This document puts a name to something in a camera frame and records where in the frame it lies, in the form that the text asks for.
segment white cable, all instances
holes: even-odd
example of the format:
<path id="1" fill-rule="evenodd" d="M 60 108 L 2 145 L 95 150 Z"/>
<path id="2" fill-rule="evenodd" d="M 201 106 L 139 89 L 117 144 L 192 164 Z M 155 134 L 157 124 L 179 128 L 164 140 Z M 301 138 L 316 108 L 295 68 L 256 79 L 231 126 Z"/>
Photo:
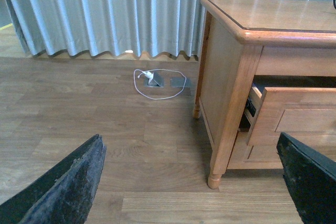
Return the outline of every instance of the white cable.
<path id="1" fill-rule="evenodd" d="M 137 88 L 137 85 L 136 85 L 136 82 L 135 82 L 135 72 L 137 72 L 137 71 L 140 71 L 140 72 L 141 72 L 141 74 L 138 75 L 138 78 L 140 78 L 140 76 L 141 76 L 142 74 L 144 74 L 144 75 L 148 78 L 148 76 L 153 75 L 153 74 L 151 73 L 151 71 L 158 71 L 158 70 L 163 70 L 163 71 L 168 71 L 168 72 L 176 72 L 176 73 L 180 73 L 180 74 L 184 77 L 184 83 L 183 83 L 183 88 L 182 88 L 182 90 L 181 90 L 180 92 L 178 92 L 177 94 L 171 96 L 171 97 L 164 97 L 164 98 L 152 98 L 152 97 L 149 97 L 149 96 L 147 96 L 147 95 L 141 93 L 140 90 Z M 152 69 L 152 70 L 142 71 L 142 70 L 140 70 L 140 69 L 135 69 L 135 71 L 134 71 L 134 73 L 133 73 L 133 80 L 134 80 L 134 87 L 135 87 L 135 89 L 137 90 L 137 92 L 138 92 L 139 94 L 141 94 L 141 95 L 143 95 L 144 97 L 147 97 L 147 98 L 149 98 L 149 99 L 152 99 L 152 100 L 165 100 L 165 99 L 170 99 L 170 98 L 176 97 L 176 96 L 178 96 L 179 94 L 182 93 L 182 91 L 184 90 L 185 84 L 186 84 L 186 82 L 187 82 L 187 77 L 186 77 L 184 74 L 182 74 L 181 72 L 179 72 L 179 71 L 175 71 L 175 70 L 168 70 L 168 69 Z"/>

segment cabinet side panel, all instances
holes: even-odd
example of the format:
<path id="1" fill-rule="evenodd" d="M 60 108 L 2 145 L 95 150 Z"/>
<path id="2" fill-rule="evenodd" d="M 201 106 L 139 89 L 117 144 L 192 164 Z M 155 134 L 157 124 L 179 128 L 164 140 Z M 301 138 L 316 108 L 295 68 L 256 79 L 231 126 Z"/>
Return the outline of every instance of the cabinet side panel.
<path id="1" fill-rule="evenodd" d="M 243 46 L 215 19 L 212 19 L 204 66 L 201 101 L 214 143 L 223 128 L 223 115 L 234 86 Z"/>

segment charging cable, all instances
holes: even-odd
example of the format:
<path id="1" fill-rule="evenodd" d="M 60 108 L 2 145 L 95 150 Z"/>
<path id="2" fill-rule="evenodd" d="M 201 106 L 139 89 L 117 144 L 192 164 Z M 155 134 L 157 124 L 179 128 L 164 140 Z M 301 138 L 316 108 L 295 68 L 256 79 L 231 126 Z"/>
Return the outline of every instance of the charging cable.
<path id="1" fill-rule="evenodd" d="M 137 87 L 137 85 L 136 85 L 136 82 L 135 82 L 135 73 L 136 73 L 137 71 L 140 71 L 141 74 L 138 75 L 138 79 L 141 77 L 142 74 L 144 74 L 144 75 L 149 79 L 148 82 L 151 82 L 151 81 L 153 80 L 153 78 L 154 78 L 154 74 L 153 74 L 151 71 L 158 71 L 158 70 L 163 70 L 163 71 L 168 71 L 168 72 L 176 72 L 176 73 L 180 73 L 180 74 L 184 77 L 184 83 L 183 83 L 183 88 L 182 88 L 182 90 L 181 90 L 180 92 L 178 92 L 177 94 L 171 96 L 171 97 L 164 97 L 164 98 L 152 98 L 152 97 L 149 97 L 149 96 L 143 94 L 143 93 L 138 89 L 138 87 Z M 141 95 L 143 95 L 144 97 L 147 97 L 147 98 L 149 98 L 149 99 L 152 99 L 152 100 L 165 100 L 165 99 L 170 99 L 170 98 L 176 97 L 176 96 L 178 96 L 179 94 L 182 93 L 182 91 L 184 90 L 185 84 L 186 84 L 186 82 L 187 82 L 187 77 L 186 77 L 184 74 L 182 74 L 181 72 L 179 72 L 179 71 L 175 71 L 175 70 L 152 69 L 152 70 L 142 71 L 142 70 L 140 70 L 140 69 L 135 69 L 135 71 L 134 71 L 134 73 L 133 73 L 133 80 L 134 80 L 134 87 L 135 87 L 135 89 L 137 90 L 137 92 L 138 92 L 139 94 L 141 94 Z"/>

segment curtain fold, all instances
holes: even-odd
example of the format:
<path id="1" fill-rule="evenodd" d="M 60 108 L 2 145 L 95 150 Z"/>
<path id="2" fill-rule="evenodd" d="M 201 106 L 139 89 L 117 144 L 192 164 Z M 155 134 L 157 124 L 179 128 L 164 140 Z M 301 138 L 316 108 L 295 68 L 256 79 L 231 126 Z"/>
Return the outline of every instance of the curtain fold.
<path id="1" fill-rule="evenodd" d="M 25 51 L 198 55 L 200 0 L 7 0 Z"/>

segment cabinet leg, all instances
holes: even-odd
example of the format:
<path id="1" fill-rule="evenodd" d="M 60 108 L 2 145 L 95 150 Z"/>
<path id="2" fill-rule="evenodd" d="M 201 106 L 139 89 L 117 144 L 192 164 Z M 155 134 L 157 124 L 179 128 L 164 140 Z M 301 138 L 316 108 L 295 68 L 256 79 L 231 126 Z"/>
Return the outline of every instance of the cabinet leg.
<path id="1" fill-rule="evenodd" d="M 208 178 L 208 187 L 211 189 L 217 189 L 221 183 L 221 174 L 212 174 L 210 173 L 209 178 Z"/>
<path id="2" fill-rule="evenodd" d="M 194 119 L 199 119 L 201 117 L 201 110 L 200 110 L 199 107 L 200 107 L 199 105 L 195 104 L 194 111 L 193 111 L 193 118 Z"/>

